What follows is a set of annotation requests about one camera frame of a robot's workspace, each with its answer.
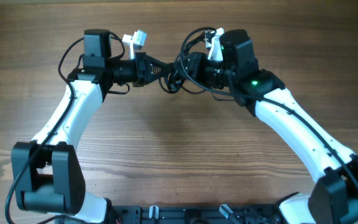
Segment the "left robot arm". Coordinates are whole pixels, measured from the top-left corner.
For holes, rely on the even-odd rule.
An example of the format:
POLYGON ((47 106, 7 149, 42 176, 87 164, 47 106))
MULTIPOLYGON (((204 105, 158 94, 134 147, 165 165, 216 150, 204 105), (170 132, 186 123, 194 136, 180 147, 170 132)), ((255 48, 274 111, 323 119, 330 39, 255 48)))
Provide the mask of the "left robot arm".
POLYGON ((106 29, 88 29, 81 38, 84 52, 63 77, 65 94, 47 124, 28 142, 11 151, 14 181, 7 202, 24 211, 49 213, 56 222, 109 223, 110 200, 86 190, 76 150, 93 114, 114 84, 141 87, 166 74, 168 64, 142 51, 146 33, 138 30, 119 39, 124 54, 113 56, 106 29))

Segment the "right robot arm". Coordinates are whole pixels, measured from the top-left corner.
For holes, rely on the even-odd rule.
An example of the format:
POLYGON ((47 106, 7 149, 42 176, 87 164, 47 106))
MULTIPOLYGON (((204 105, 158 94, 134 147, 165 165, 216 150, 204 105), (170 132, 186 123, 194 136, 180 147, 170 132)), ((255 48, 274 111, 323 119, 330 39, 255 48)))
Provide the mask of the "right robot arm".
POLYGON ((281 223, 358 221, 358 155, 328 134, 274 73, 261 69, 243 29, 202 27, 188 34, 179 72, 211 93, 230 96, 270 126, 301 159, 314 181, 310 194, 277 204, 281 223))

